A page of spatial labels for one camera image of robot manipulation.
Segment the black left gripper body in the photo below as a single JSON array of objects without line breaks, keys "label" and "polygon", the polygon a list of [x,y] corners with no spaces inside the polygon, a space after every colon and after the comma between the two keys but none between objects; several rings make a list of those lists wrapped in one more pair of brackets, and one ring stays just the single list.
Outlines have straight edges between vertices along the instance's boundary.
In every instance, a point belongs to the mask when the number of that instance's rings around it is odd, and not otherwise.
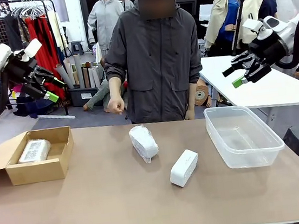
[{"label": "black left gripper body", "polygon": [[19,84],[36,83],[35,70],[37,60],[33,57],[28,61],[22,61],[21,56],[10,55],[4,71],[8,75],[8,87],[14,87]]}]

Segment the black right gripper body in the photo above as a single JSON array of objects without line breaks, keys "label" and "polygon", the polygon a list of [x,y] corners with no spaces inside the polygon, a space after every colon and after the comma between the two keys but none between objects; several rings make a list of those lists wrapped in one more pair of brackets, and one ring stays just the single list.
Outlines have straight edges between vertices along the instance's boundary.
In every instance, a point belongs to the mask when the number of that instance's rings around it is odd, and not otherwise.
[{"label": "black right gripper body", "polygon": [[249,51],[255,55],[257,65],[276,63],[288,54],[287,45],[276,33],[263,40],[254,39],[249,44]]}]

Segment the person's right hand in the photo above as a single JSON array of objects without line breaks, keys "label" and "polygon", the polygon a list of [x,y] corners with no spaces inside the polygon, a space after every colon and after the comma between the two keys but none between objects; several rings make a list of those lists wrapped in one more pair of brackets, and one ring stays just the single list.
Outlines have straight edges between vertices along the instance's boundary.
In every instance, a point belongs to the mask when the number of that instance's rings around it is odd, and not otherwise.
[{"label": "person's right hand", "polygon": [[114,114],[122,114],[125,109],[125,103],[122,97],[110,98],[107,108]]}]

